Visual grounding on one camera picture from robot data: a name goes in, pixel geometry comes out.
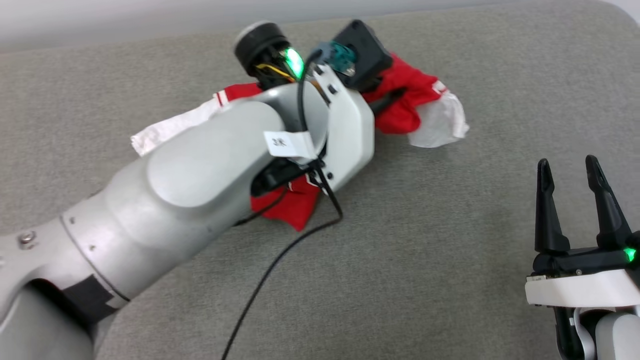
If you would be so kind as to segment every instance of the gray fabric surface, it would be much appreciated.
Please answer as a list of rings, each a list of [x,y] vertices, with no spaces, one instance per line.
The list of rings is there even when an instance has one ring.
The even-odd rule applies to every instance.
[[[284,30],[306,53],[345,23]],[[640,229],[637,24],[573,0],[368,23],[460,97],[468,138],[429,150],[378,134],[371,164],[338,193],[345,221],[288,255],[229,358],[557,359],[551,310],[524,295],[536,163],[550,160],[575,247],[597,233],[589,153]],[[53,217],[136,158],[129,135],[248,81],[234,36],[0,57],[0,231]],[[311,226],[333,216],[323,199]],[[219,358],[262,272],[296,236],[263,219],[230,230],[125,308],[99,359]]]

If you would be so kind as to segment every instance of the white stripe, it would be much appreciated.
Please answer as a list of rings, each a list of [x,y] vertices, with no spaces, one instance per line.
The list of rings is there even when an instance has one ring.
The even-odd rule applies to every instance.
[[[227,92],[225,90],[218,92],[218,96],[220,96],[220,102],[222,102],[222,106],[225,106],[229,103],[229,99],[227,98]]]

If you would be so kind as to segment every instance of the white cable label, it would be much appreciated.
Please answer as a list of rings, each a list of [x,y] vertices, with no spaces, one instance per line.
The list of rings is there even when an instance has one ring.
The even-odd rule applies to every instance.
[[[277,158],[316,159],[316,150],[308,131],[289,133],[287,131],[265,131],[269,153]]]

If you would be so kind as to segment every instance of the bolt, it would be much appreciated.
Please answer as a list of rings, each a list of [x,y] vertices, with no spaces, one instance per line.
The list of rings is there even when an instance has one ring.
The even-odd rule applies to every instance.
[[[20,241],[20,243],[23,245],[27,245],[28,243],[32,242],[33,239],[35,238],[36,238],[36,232],[31,231],[30,233],[20,234],[20,236],[18,236],[18,241]]]

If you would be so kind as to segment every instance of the yellow wire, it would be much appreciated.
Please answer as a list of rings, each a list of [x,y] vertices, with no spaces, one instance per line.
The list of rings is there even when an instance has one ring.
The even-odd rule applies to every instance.
[[[260,70],[262,70],[262,69],[264,69],[264,68],[269,68],[269,69],[271,69],[271,70],[273,70],[273,71],[277,72],[278,74],[280,74],[280,75],[284,76],[285,78],[289,79],[291,82],[294,82],[294,81],[295,81],[295,79],[294,79],[291,75],[287,74],[286,72],[284,72],[284,71],[282,71],[282,70],[278,69],[277,67],[275,67],[275,66],[273,66],[273,65],[269,65],[269,64],[260,64],[260,65],[256,65],[255,67],[256,67],[256,69],[260,69]]]

